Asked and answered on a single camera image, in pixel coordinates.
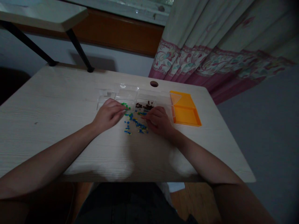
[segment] finger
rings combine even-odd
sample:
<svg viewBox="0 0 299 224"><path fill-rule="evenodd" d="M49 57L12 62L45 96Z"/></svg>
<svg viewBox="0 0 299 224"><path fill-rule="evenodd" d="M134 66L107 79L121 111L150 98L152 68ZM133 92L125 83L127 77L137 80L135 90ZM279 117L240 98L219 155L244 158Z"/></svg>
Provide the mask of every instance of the finger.
<svg viewBox="0 0 299 224"><path fill-rule="evenodd" d="M154 125L157 125L159 123L159 117L153 114L145 115L144 119L151 121Z"/></svg>
<svg viewBox="0 0 299 224"><path fill-rule="evenodd" d="M111 119L111 123L112 123L112 125L114 126L114 125L116 125L118 122L119 122L119 120L124 116L124 114L125 114L125 111L119 111L118 113L116 113L114 116L113 116L113 118Z"/></svg>
<svg viewBox="0 0 299 224"><path fill-rule="evenodd" d="M151 121L147 120L146 123L147 123L147 126L150 130L152 130L153 132L158 131L158 128L155 125L153 125L153 123Z"/></svg>
<svg viewBox="0 0 299 224"><path fill-rule="evenodd" d="M105 101L105 103L103 103L103 106L109 104L110 102L115 101L114 99L109 98L108 100Z"/></svg>
<svg viewBox="0 0 299 224"><path fill-rule="evenodd" d="M156 108L157 110L159 110L161 113L166 114L166 111L165 111L164 107L157 106L157 107L154 107L154 108Z"/></svg>
<svg viewBox="0 0 299 224"><path fill-rule="evenodd" d="M109 102L106 106L113 107L113 106L119 106L119 105L121 105L119 102L113 100L113 101Z"/></svg>
<svg viewBox="0 0 299 224"><path fill-rule="evenodd" d="M126 107L124 107L123 105L118 105L118 106L114 106L114 107L109 107L108 108L108 112L113 115L118 113L119 111L123 111Z"/></svg>
<svg viewBox="0 0 299 224"><path fill-rule="evenodd" d="M163 113L159 109L155 109L155 107L153 109L151 109L150 111L151 111L150 115L156 115L158 117L163 116Z"/></svg>

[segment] wooden floor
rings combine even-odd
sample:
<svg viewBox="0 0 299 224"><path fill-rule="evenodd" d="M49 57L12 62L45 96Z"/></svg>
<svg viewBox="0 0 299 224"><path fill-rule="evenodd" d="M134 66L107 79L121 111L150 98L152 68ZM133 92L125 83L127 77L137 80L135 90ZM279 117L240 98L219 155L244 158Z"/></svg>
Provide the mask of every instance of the wooden floor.
<svg viewBox="0 0 299 224"><path fill-rule="evenodd" d="M75 221L91 186L92 183L76 183L77 190L71 223ZM192 214L199 224L221 223L221 217L210 186L206 183L185 183L185 187L183 190L170 194L178 215L183 220L187 220L189 214Z"/></svg>

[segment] black metal leg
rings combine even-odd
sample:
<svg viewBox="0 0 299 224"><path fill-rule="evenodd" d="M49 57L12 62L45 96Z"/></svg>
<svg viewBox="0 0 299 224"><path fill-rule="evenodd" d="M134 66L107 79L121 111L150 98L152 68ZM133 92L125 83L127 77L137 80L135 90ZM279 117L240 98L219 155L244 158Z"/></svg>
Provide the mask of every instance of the black metal leg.
<svg viewBox="0 0 299 224"><path fill-rule="evenodd" d="M84 64L87 67L87 71L88 72L93 72L94 68L91 67L77 37L75 36L75 33L72 29L69 29L68 31L66 31L66 34L68 35L68 37L70 38L71 42L73 43L73 45L75 46L77 52L79 53L79 55L81 56L82 60L84 61Z"/></svg>
<svg viewBox="0 0 299 224"><path fill-rule="evenodd" d="M27 45L31 50L37 53L40 57L42 57L46 62L49 63L50 66L57 65L57 61L54 61L49 55L47 55L42 49L40 49L32 40L30 40L22 31L20 31L15 25L11 22L0 20L1 26L7 29L10 33L12 33L16 38L22 41Z"/></svg>

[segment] person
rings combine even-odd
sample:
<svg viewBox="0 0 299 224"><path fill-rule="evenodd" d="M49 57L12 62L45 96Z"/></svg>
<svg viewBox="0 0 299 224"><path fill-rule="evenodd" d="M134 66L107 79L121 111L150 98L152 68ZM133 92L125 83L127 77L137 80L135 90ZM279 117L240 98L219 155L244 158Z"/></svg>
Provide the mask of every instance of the person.
<svg viewBox="0 0 299 224"><path fill-rule="evenodd" d="M116 125L125 107L108 99L95 119L77 132L41 151L0 178L0 199L34 192L62 174L98 135ZM212 187L223 223L274 223L247 185L220 159L170 123L163 107L143 119L192 164ZM75 223L185 223L155 183L102 183L86 199Z"/></svg>

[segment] hand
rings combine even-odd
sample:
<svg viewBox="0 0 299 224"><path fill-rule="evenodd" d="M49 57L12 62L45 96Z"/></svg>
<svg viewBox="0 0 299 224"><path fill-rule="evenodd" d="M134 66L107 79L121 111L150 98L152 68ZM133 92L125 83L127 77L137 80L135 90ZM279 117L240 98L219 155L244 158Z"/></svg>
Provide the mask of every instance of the hand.
<svg viewBox="0 0 299 224"><path fill-rule="evenodd" d="M125 114L125 109L125 106L109 98L97 112L91 126L100 134L116 125Z"/></svg>
<svg viewBox="0 0 299 224"><path fill-rule="evenodd" d="M164 107L157 106L151 109L147 115L143 116L148 127L158 135L168 139L175 132L175 128L171 125Z"/></svg>

